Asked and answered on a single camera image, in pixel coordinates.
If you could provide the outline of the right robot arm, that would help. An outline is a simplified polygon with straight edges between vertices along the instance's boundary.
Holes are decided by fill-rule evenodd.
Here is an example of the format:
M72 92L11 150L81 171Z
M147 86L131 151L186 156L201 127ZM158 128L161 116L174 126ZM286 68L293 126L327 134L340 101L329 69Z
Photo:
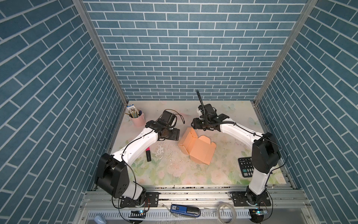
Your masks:
M225 114L218 115L211 104L198 106L197 112L199 118L193 119L192 128L204 131L217 130L252 147L253 174L245 197L248 204L252 206L259 204L266 191L269 176L282 157L275 136L269 132L249 130Z

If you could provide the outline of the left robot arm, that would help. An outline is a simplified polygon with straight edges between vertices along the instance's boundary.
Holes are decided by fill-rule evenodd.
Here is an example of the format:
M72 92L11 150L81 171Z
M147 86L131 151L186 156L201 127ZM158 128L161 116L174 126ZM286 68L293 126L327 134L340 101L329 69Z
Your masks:
M135 160L158 141L178 141L180 130L176 128L178 113L164 110L156 120L150 120L144 129L120 150L103 154L98 162L94 183L113 198L125 197L135 205L146 200L146 189L137 181L130 181L129 171Z

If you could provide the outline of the pink paper box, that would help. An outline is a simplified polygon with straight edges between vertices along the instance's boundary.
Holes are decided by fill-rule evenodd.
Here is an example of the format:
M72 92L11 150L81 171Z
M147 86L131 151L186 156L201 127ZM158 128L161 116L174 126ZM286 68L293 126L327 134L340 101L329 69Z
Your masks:
M216 144L207 136L198 136L192 127L187 128L178 146L183 154L197 164L209 165L216 150Z

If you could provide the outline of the pink black marker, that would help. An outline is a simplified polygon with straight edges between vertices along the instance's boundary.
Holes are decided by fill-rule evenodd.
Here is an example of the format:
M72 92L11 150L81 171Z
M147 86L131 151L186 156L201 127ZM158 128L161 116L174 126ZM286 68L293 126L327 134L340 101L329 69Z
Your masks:
M148 147L145 151L146 153L146 159L148 162L151 162L152 158L151 158L151 151L150 151L150 147Z

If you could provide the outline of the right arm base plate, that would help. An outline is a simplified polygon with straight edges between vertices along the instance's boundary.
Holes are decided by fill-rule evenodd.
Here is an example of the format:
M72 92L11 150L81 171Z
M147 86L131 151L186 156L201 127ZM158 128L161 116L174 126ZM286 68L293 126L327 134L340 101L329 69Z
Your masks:
M232 191L229 192L229 196L236 207L259 205L266 205L268 207L272 205L267 191L264 191L261 195L247 193L246 191Z

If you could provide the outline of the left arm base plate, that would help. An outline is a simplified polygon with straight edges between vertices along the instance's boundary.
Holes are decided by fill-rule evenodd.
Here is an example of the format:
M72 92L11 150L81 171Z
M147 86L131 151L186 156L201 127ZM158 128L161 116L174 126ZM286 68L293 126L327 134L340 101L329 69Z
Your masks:
M146 204L146 207L152 208L158 206L158 200L158 192L146 192L145 194L141 194L141 196L136 200L129 197L122 197L120 201L120 207L143 207Z

